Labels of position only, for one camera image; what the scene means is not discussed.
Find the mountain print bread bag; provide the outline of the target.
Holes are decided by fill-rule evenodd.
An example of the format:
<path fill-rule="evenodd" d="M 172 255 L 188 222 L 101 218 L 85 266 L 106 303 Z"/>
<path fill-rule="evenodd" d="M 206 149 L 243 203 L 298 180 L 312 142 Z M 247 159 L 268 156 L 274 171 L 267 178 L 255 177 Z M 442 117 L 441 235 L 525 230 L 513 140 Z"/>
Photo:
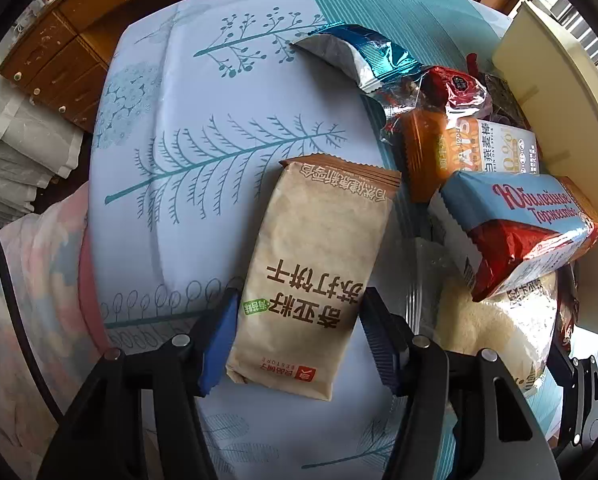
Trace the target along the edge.
<path fill-rule="evenodd" d="M 546 374 L 554 333 L 556 275 L 475 302 L 443 246 L 414 238 L 410 263 L 405 318 L 413 332 L 467 356 L 489 348 L 497 352 L 525 396 L 536 393 Z"/>

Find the brown soda cracker pack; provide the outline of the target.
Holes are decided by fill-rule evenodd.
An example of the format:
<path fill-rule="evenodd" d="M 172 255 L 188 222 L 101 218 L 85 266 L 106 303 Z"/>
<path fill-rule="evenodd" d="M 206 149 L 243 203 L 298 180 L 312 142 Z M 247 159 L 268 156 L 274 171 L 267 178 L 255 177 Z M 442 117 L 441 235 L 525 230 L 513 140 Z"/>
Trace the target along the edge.
<path fill-rule="evenodd" d="M 226 374 L 236 384 L 328 401 L 401 174 L 326 154 L 282 166 L 250 259 Z"/>

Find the red blue cookie roll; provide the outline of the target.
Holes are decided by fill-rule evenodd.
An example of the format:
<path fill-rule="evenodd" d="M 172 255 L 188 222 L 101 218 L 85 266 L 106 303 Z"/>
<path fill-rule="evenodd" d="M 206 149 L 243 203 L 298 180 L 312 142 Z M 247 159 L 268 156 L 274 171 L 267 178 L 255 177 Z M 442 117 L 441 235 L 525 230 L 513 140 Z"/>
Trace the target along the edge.
<path fill-rule="evenodd" d="M 568 177 L 456 171 L 428 212 L 476 302 L 551 274 L 598 241 L 598 212 Z"/>

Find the orange oats bar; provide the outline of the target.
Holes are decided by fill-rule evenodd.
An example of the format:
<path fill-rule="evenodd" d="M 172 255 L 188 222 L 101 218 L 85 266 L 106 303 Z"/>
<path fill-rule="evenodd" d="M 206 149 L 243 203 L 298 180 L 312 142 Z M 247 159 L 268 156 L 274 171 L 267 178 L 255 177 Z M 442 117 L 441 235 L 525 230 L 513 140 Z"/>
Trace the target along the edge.
<path fill-rule="evenodd" d="M 407 185 L 414 203 L 429 202 L 456 171 L 538 174 L 533 132 L 475 117 L 412 110 L 404 118 Z"/>

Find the red candy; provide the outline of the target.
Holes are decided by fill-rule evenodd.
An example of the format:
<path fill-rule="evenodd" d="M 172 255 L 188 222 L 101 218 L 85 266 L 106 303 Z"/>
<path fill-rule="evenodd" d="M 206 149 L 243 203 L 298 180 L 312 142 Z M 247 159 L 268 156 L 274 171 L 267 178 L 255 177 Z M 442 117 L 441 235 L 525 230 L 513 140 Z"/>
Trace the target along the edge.
<path fill-rule="evenodd" d="M 386 136 L 403 131 L 406 118 L 415 112 L 438 113 L 452 125 L 465 117 L 485 119 L 492 112 L 491 96 L 476 77 L 443 66 L 390 81 L 373 98 L 384 110 Z"/>

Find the dark brownie pack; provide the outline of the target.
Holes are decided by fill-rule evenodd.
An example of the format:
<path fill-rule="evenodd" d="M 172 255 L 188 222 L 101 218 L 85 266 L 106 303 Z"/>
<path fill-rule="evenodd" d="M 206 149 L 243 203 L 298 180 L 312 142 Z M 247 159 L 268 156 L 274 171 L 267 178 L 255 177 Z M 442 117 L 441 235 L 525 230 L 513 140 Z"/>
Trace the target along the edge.
<path fill-rule="evenodd" d="M 530 130 L 530 124 L 515 99 L 508 83 L 496 74 L 484 72 L 478 64 L 478 56 L 472 52 L 466 55 L 468 73 L 476 77 L 487 89 L 491 100 L 490 122 Z"/>

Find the blue foil candy pack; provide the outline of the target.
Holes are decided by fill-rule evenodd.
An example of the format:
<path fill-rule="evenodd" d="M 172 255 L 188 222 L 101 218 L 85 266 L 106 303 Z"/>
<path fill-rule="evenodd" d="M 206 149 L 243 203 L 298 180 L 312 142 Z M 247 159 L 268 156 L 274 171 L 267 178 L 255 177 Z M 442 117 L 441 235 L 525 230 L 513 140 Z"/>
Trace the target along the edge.
<path fill-rule="evenodd" d="M 405 47 L 375 30 L 342 22 L 309 32 L 293 46 L 340 70 L 370 96 L 414 82 L 426 66 Z"/>

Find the red Lipo biscuit bag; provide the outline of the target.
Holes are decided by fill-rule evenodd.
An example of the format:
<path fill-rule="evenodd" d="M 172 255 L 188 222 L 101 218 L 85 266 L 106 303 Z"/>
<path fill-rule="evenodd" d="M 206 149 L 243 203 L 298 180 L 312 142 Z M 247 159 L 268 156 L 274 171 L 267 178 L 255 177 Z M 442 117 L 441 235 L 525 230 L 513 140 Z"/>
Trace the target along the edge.
<path fill-rule="evenodd" d="M 570 351 L 572 332 L 578 322 L 580 303 L 578 294 L 578 263 L 562 266 L 557 277 L 557 315 L 555 333 L 561 347 Z"/>

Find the pastel floral blanket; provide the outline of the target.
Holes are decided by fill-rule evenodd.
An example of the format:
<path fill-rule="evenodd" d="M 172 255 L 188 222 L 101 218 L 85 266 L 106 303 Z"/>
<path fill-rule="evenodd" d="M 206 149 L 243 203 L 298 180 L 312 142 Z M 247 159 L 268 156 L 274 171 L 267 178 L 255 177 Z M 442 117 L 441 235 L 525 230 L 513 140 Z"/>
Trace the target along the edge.
<path fill-rule="evenodd" d="M 109 346 L 96 297 L 82 185 L 42 214 L 0 230 L 16 305 L 0 280 L 0 454 L 33 479 L 58 424 L 35 385 L 36 364 L 61 411 Z"/>

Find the blue patterned tablecloth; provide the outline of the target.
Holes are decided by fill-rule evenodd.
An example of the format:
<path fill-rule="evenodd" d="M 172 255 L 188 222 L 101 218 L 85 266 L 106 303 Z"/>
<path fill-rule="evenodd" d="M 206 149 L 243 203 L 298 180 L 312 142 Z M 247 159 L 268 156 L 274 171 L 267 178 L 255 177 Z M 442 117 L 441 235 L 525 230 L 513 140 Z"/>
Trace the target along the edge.
<path fill-rule="evenodd" d="M 510 24 L 472 0 L 182 0 L 128 26 L 102 90 L 88 226 L 113 347 L 134 354 L 187 333 L 243 286 L 286 156 L 395 169 L 379 109 L 293 43 L 360 24 L 424 64 L 482 66 Z M 331 402 L 236 385 L 199 401 L 220 479 L 380 479 L 402 405 L 360 323 Z"/>

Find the white plastic storage bin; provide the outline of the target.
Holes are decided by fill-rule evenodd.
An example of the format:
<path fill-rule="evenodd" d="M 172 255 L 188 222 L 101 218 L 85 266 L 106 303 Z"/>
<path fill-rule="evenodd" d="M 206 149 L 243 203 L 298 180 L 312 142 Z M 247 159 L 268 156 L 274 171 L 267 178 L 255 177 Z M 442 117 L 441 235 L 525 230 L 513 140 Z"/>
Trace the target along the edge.
<path fill-rule="evenodd" d="M 598 70 L 563 26 L 523 3 L 492 55 L 534 130 L 551 174 L 598 211 Z M 598 333 L 598 244 L 580 260 L 580 323 Z"/>

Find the wooden desk with drawers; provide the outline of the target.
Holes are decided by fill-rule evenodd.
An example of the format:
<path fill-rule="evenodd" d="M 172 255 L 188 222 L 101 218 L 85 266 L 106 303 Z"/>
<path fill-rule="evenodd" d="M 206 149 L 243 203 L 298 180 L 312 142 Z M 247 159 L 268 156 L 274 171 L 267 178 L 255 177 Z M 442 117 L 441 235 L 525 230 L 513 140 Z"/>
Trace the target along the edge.
<path fill-rule="evenodd" d="M 54 0 L 14 44 L 0 76 L 85 131 L 124 29 L 181 0 Z"/>

